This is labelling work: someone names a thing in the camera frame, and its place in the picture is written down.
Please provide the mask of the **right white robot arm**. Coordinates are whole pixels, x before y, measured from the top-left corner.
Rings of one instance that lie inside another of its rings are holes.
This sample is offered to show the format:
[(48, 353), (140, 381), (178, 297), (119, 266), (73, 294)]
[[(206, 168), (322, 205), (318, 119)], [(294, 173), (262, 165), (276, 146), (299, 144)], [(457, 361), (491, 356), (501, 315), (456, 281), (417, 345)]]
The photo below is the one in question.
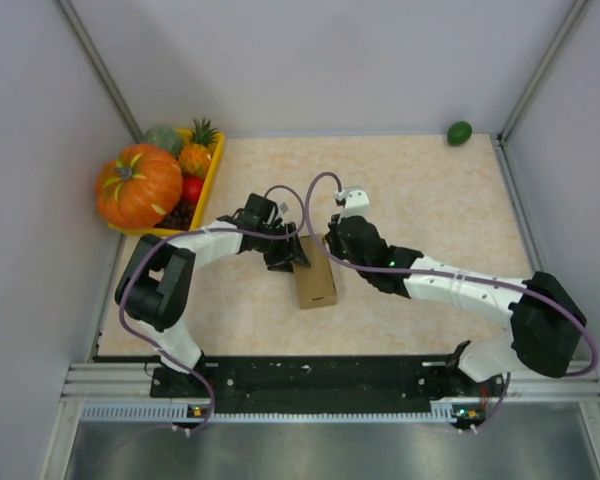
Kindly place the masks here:
[(514, 279), (464, 272), (388, 244), (361, 216), (332, 216), (325, 240), (332, 255), (358, 266), (382, 293), (448, 304), (503, 327), (502, 335), (465, 341), (449, 357), (446, 380), (454, 393), (470, 395), (487, 379), (523, 369), (566, 376), (587, 320), (553, 275), (537, 271)]

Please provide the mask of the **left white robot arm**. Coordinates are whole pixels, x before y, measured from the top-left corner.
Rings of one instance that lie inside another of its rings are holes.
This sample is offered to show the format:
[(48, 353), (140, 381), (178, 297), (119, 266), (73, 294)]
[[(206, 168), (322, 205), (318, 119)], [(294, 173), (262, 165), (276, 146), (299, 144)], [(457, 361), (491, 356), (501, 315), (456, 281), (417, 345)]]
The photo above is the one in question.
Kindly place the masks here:
[(121, 326), (153, 346), (174, 370), (172, 384), (185, 396), (206, 387), (201, 348), (183, 320), (193, 274), (221, 259), (258, 252), (270, 271), (308, 266), (299, 240), (302, 222), (283, 219), (282, 207), (250, 194), (244, 207), (212, 223), (167, 237), (142, 236), (119, 280), (114, 300)]

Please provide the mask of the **brown cardboard express box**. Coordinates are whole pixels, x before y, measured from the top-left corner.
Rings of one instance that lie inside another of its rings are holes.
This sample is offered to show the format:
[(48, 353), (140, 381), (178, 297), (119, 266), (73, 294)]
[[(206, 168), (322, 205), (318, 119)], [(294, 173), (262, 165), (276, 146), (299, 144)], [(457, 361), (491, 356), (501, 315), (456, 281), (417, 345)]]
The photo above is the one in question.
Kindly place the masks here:
[(299, 308), (334, 306), (338, 297), (328, 257), (310, 236), (301, 237), (300, 246), (310, 265), (293, 265)]

